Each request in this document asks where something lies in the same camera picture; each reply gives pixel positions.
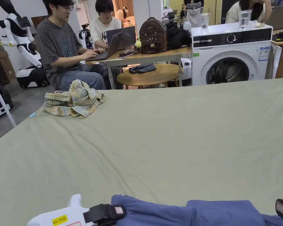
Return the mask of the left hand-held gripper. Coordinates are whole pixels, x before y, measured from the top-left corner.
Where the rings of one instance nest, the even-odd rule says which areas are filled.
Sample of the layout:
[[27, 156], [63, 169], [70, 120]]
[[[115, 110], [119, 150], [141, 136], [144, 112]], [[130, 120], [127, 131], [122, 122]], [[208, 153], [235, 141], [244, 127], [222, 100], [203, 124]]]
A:
[[123, 205], [99, 204], [83, 208], [81, 195], [70, 198], [68, 206], [59, 210], [42, 213], [32, 218], [27, 226], [113, 226], [126, 216]]

